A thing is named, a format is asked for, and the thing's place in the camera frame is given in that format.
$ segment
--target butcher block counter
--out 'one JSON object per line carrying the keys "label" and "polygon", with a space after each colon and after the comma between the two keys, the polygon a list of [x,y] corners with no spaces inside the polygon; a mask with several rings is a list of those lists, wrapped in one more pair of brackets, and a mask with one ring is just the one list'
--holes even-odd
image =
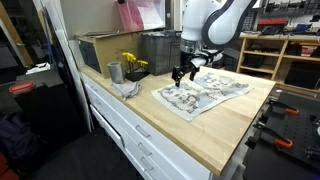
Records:
{"label": "butcher block counter", "polygon": [[[145,77],[140,81],[142,89],[139,95],[124,101],[110,87],[110,78],[105,79],[89,67],[80,68],[80,72],[217,177],[224,171],[275,85],[275,82],[270,80],[201,67],[196,77],[214,73],[228,76],[239,83],[249,84],[254,89],[245,95],[224,101],[188,122],[160,104],[151,94],[155,89],[174,84],[171,73]],[[188,78],[189,74],[183,80],[189,81]]]}

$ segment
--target wall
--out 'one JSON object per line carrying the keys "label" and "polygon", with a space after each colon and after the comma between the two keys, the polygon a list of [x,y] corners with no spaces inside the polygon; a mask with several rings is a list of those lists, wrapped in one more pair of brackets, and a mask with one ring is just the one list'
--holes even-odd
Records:
{"label": "wall", "polygon": [[182,16],[187,0],[173,0],[173,29],[182,31]]}
{"label": "wall", "polygon": [[89,31],[122,30],[115,0],[61,0],[68,39]]}

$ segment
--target cabinet drawer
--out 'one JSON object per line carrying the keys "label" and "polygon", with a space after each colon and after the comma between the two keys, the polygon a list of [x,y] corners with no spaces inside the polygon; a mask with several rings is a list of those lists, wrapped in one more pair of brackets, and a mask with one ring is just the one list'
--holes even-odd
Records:
{"label": "cabinet drawer", "polygon": [[112,96],[100,85],[91,80],[88,76],[82,73],[83,81],[87,85],[87,88],[98,94],[109,106],[113,106]]}
{"label": "cabinet drawer", "polygon": [[101,127],[109,134],[109,136],[114,140],[114,142],[123,149],[123,142],[121,136],[117,133],[113,127],[99,114],[99,112],[90,105],[93,115],[96,117],[97,121],[101,125]]}
{"label": "cabinet drawer", "polygon": [[119,100],[113,98],[115,118],[137,142],[153,151],[148,156],[169,176],[175,179],[210,179],[210,171],[193,157],[151,127]]}
{"label": "cabinet drawer", "polygon": [[86,90],[87,90],[87,93],[89,96],[89,100],[90,100],[92,106],[94,106],[96,108],[96,110],[104,118],[106,118],[114,128],[117,129],[119,127],[119,124],[115,119],[114,109],[112,107],[110,107],[98,94],[96,94],[91,89],[89,89],[87,84],[85,85],[85,87],[86,87]]}
{"label": "cabinet drawer", "polygon": [[135,167],[145,179],[150,180],[168,180],[168,176],[153,162],[141,153],[138,149],[138,144],[131,139],[129,135],[124,139],[125,153],[130,156],[129,159],[134,161]]}
{"label": "cabinet drawer", "polygon": [[157,147],[154,147],[152,144],[147,142],[146,139],[142,138],[139,135],[139,132],[138,132],[140,130],[139,128],[137,130],[134,127],[132,127],[117,112],[115,113],[115,117],[116,119],[121,119],[121,120],[118,120],[118,122],[121,122],[120,126],[124,129],[124,131],[127,134],[130,135],[130,137],[136,143],[138,151],[140,151],[140,153],[142,153],[147,160],[157,164],[159,168],[165,172],[165,174],[167,174],[169,177],[174,177],[175,180],[188,179],[188,177],[185,177],[184,174],[181,174],[179,167],[175,166],[172,162],[169,162],[169,160],[166,159],[165,155],[163,155],[161,152],[157,150]]}

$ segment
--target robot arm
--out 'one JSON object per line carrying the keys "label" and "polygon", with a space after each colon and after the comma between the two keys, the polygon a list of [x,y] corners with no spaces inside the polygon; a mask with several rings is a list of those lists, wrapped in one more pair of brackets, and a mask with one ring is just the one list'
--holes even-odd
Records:
{"label": "robot arm", "polygon": [[191,72],[190,80],[193,80],[201,66],[218,60],[219,53],[238,39],[246,13],[255,3],[256,0],[228,0],[221,6],[214,0],[187,2],[182,21],[180,66],[172,72],[177,87],[185,74]]}

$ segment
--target metal cup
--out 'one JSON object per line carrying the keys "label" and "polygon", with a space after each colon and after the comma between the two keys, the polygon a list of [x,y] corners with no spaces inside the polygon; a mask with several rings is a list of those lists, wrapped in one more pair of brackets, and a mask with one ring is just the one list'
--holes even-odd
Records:
{"label": "metal cup", "polygon": [[124,73],[122,70],[121,62],[111,62],[108,64],[109,72],[111,75],[112,82],[115,84],[124,83]]}

